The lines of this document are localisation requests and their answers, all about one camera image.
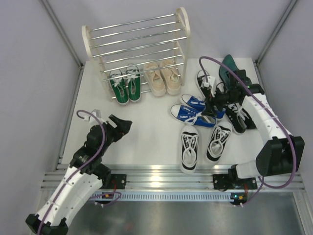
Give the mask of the blue sneaker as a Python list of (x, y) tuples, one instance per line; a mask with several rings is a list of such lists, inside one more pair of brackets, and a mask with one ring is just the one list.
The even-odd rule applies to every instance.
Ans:
[[(205, 101), (193, 95), (183, 94), (180, 99), (182, 103), (184, 103), (187, 106), (190, 106), (191, 108), (195, 110), (198, 110), (198, 111), (205, 110)], [(215, 111), (216, 111), (216, 119), (221, 120), (224, 117), (225, 108), (223, 108), (222, 111), (219, 111), (217, 108), (215, 108)]]
[(170, 113), (176, 120), (186, 125), (213, 128), (217, 124), (216, 118), (211, 116), (205, 116), (202, 114), (201, 111), (185, 105), (173, 105), (170, 108)]

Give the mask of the green sneaker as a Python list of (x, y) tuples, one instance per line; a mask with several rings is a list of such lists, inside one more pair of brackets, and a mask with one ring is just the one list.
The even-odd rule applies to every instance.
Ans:
[(110, 85), (115, 94), (116, 100), (121, 105), (126, 105), (129, 101), (129, 97), (126, 91), (126, 85), (124, 78), (122, 77), (123, 73), (121, 70), (113, 70), (109, 74)]
[(141, 97), (141, 75), (139, 68), (134, 64), (128, 64), (125, 70), (127, 74), (128, 95), (132, 102), (138, 102)]

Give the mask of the beige lace sneaker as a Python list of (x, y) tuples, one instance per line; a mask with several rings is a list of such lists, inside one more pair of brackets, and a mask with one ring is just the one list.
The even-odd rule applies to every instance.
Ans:
[(154, 96), (165, 95), (166, 87), (160, 74), (160, 69), (155, 62), (144, 65), (144, 76)]
[(165, 81), (166, 89), (170, 95), (178, 95), (180, 93), (181, 83), (179, 79), (179, 72), (176, 65), (171, 59), (163, 60), (160, 63), (161, 75)]

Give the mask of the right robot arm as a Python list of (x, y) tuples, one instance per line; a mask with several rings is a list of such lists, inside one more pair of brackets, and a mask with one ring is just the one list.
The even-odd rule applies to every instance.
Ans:
[(216, 79), (204, 73), (201, 88), (204, 89), (204, 114), (216, 115), (214, 107), (221, 109), (229, 104), (239, 103), (251, 117), (262, 138), (263, 147), (260, 152), (245, 163), (235, 164), (228, 170), (228, 182), (231, 187), (239, 189), (246, 184), (246, 179), (259, 178), (263, 183), (265, 177), (290, 174), (288, 186), (300, 165), (304, 150), (302, 137), (293, 136), (279, 121), (268, 104), (266, 95), (260, 84), (247, 84), (241, 79), (244, 71), (229, 71), (231, 88), (224, 92), (218, 89)]

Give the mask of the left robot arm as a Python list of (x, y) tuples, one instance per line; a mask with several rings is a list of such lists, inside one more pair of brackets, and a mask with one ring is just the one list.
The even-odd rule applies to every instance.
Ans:
[(91, 128), (51, 197), (38, 212), (26, 218), (27, 226), (36, 235), (67, 234), (73, 219), (92, 195), (111, 185), (111, 169), (102, 164), (102, 157), (132, 126), (132, 121), (115, 115), (104, 121), (99, 110), (78, 110), (76, 114)]

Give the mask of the teal heel shoe lower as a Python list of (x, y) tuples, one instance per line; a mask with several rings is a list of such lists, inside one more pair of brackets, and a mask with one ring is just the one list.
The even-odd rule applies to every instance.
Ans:
[(248, 113), (244, 113), (244, 123), (246, 125), (247, 130), (253, 130), (256, 129), (255, 123), (253, 122), (251, 116)]

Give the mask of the white metal shoe rack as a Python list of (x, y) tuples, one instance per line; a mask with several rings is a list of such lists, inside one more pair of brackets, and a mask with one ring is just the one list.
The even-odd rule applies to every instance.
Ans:
[(82, 37), (109, 101), (116, 99), (114, 81), (127, 85), (130, 76), (140, 75), (142, 93), (151, 91), (146, 81), (149, 72), (176, 72), (180, 85), (185, 85), (191, 29), (183, 7), (173, 14), (128, 23), (95, 29), (84, 25)]

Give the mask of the black sneaker upper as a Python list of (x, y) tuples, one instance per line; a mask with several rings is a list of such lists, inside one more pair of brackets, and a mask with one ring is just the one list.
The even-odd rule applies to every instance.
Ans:
[(210, 82), (209, 82), (210, 74), (208, 71), (200, 70), (196, 77), (196, 84), (203, 96), (206, 96), (210, 92)]

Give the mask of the black sneaker lower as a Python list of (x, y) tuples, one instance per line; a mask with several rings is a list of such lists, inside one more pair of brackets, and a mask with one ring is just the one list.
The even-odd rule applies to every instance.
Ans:
[(228, 104), (225, 107), (225, 115), (227, 116), (230, 123), (232, 124), (233, 131), (236, 134), (241, 135), (246, 131), (246, 125), (244, 123), (243, 118), (239, 114), (239, 108), (235, 103)]

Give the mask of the black white sneaker right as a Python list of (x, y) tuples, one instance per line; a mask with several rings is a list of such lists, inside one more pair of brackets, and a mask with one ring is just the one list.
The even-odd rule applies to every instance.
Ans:
[(231, 133), (232, 125), (229, 122), (222, 121), (214, 127), (206, 150), (206, 159), (210, 165), (219, 162)]

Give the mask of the black white sneaker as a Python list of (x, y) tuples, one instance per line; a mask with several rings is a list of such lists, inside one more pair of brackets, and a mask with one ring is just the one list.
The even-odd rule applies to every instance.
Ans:
[(206, 150), (206, 159), (210, 165), (219, 162), (231, 133), (232, 125), (229, 122), (222, 121), (214, 127)]
[(199, 133), (194, 126), (186, 125), (180, 139), (180, 169), (185, 174), (192, 174), (196, 171), (198, 161)]

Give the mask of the black white sneaker left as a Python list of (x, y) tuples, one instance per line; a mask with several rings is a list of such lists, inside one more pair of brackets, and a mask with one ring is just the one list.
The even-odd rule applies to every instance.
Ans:
[(198, 161), (199, 133), (194, 126), (186, 125), (180, 139), (180, 169), (185, 174), (192, 174), (196, 171)]

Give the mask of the aluminium mounting rail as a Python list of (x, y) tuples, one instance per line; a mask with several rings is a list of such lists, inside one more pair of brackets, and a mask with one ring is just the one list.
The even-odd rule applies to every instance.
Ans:
[[(53, 190), (66, 172), (66, 164), (58, 165), (55, 171), (46, 172), (41, 190)], [(133, 191), (213, 191), (213, 174), (226, 174), (230, 165), (216, 165), (209, 169), (207, 165), (198, 165), (193, 174), (184, 174), (179, 165), (109, 165), (113, 174), (126, 174), (126, 190)], [(290, 174), (270, 176), (265, 182), (280, 186), (287, 182)], [(293, 181), (281, 189), (263, 186), (261, 192), (295, 192), (305, 191), (300, 173)]]

